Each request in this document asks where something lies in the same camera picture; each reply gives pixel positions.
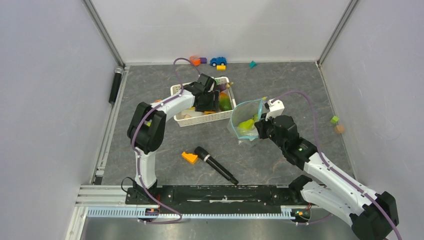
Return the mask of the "green toy pear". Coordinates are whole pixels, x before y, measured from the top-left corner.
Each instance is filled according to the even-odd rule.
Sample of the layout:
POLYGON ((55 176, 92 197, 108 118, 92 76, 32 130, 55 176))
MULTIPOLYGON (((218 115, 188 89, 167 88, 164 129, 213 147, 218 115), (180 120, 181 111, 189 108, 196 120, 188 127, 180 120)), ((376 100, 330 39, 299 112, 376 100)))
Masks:
POLYGON ((255 129, 255 123, 258 121, 259 117, 255 114, 252 118, 241 122, 237 127, 240 131, 253 131, 255 129))

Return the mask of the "clear zip top bag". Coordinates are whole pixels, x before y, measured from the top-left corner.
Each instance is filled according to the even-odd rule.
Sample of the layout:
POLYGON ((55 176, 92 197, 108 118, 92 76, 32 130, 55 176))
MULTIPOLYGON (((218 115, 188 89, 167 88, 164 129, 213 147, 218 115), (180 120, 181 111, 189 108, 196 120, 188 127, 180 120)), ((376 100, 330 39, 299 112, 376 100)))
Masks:
POLYGON ((229 133, 237 139, 239 145, 244 147, 252 147, 259 141, 258 131, 255 127, 254 130, 240 130, 238 125, 251 119, 254 115, 258 115, 258 121, 265 109, 266 98, 259 98, 249 100, 238 104, 231 113, 227 129, 229 133))

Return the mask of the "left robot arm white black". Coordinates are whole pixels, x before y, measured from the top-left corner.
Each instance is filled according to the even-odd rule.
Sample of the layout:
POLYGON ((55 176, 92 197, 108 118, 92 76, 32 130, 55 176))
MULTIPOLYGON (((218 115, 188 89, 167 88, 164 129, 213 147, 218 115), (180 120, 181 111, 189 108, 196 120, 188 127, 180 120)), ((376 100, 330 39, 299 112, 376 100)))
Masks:
POLYGON ((155 173, 156 151, 161 146, 166 123, 183 110, 194 107, 196 112, 219 110, 220 92, 213 77, 200 74, 197 81, 182 85, 180 90, 159 102, 141 102, 127 130, 136 157, 136 184, 141 186, 138 197, 145 204, 153 203, 157 190, 155 173))

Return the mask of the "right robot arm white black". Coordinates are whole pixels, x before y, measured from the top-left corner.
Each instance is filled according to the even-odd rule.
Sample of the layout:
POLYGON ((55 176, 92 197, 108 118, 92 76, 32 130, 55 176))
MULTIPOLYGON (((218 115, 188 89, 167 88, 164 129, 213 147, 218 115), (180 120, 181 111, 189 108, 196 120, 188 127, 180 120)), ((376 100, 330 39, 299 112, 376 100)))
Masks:
POLYGON ((342 171, 300 136, 292 117, 262 117, 254 126, 260 139, 270 139, 289 163, 307 173, 290 184, 288 196, 293 203, 306 201, 325 209, 360 240, 384 240, 391 232, 401 239, 395 198, 386 191, 377 193, 342 171))

